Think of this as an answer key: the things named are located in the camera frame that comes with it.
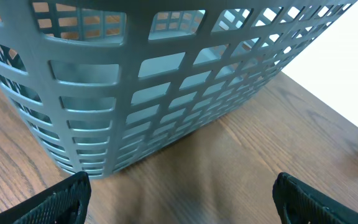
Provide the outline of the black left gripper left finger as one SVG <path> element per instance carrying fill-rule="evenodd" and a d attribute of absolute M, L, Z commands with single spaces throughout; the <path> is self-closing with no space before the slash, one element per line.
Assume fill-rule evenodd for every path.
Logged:
<path fill-rule="evenodd" d="M 0 213 L 0 224 L 82 224 L 90 197 L 90 179 L 80 171 Z"/>

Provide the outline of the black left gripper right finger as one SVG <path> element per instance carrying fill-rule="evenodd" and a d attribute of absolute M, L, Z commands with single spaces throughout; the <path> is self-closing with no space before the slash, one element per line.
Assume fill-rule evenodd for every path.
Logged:
<path fill-rule="evenodd" d="M 358 213 L 294 176 L 281 172 L 272 197 L 284 224 L 358 224 Z"/>

